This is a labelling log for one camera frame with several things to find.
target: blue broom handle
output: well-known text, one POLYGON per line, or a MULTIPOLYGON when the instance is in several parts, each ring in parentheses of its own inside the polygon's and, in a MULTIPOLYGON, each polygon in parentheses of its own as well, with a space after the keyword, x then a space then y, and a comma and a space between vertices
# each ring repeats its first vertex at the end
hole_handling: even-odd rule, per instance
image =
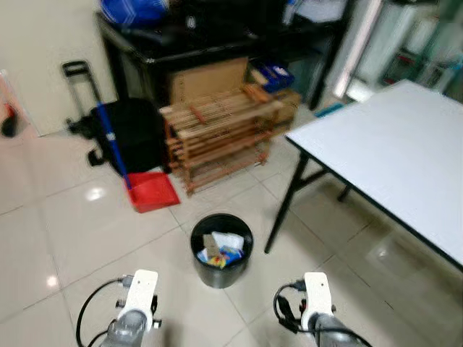
POLYGON ((131 189, 132 186, 130 185, 129 177, 127 175, 127 169, 125 168, 124 162, 122 161, 121 153, 119 152, 119 148, 117 147, 116 135, 113 132, 111 122, 109 121, 108 114, 106 113, 106 109, 104 105, 100 102, 97 103, 97 107, 98 115, 100 116, 101 123, 106 133, 106 139, 111 144, 114 157, 116 157, 117 166, 121 171, 122 176, 124 177, 125 183, 127 184, 127 188, 131 189))

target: table top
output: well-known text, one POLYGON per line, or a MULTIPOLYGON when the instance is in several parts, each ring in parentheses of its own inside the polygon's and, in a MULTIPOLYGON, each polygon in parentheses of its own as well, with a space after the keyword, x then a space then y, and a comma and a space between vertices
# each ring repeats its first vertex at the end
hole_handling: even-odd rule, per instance
POLYGON ((287 139, 463 266, 463 106, 402 81, 287 139))
MULTIPOLYGON (((315 24, 305 20, 291 27, 278 26, 271 33, 265 35, 251 35, 245 30, 238 29, 221 31, 215 35, 213 32, 201 35, 185 30, 182 35, 178 35, 172 44, 160 46, 146 38, 123 33, 120 27, 108 22, 100 12, 96 12, 95 16, 102 35, 115 43, 121 51, 132 53, 146 64, 169 63, 170 61, 175 61, 175 64, 178 64, 180 59, 191 60, 208 53, 210 55, 225 53, 230 59, 230 55, 233 54, 236 56, 257 54, 264 48, 287 50, 291 44, 293 47, 302 49, 304 45, 300 45, 301 35, 304 35, 305 41, 308 38, 321 40, 343 28, 342 21, 315 24)), ((164 28, 171 26, 171 24, 166 23, 152 27, 150 30, 163 32, 164 28)))

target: white wall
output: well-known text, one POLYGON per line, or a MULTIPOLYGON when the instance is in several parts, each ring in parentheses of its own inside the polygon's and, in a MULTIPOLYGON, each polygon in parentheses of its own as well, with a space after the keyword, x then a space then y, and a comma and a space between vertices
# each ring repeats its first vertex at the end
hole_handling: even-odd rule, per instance
POLYGON ((95 25, 98 0, 3 1, 0 5, 0 69, 6 69, 40 134, 78 118, 61 63, 87 59, 105 102, 115 98, 95 25))

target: dustpan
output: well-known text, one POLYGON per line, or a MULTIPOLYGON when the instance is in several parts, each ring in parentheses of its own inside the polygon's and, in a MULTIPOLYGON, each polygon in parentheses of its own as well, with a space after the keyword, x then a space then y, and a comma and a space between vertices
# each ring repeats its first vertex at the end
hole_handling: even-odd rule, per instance
POLYGON ((98 101, 98 116, 100 117, 106 138, 111 145, 111 150, 116 158, 116 163, 124 177, 132 206, 139 213, 156 210, 159 208, 177 205, 179 197, 173 188, 169 177, 161 172, 127 173, 122 161, 119 148, 117 147, 116 136, 113 133, 111 122, 104 104, 98 101))

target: white table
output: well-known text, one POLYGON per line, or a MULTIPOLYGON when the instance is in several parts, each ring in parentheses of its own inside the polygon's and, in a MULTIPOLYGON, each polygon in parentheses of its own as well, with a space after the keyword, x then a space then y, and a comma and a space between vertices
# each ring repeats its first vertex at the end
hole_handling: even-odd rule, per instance
POLYGON ((357 190, 417 238, 463 269, 463 106, 403 81, 286 138, 300 161, 266 245, 292 195, 327 172, 357 190), (309 159, 323 170, 301 175, 309 159))

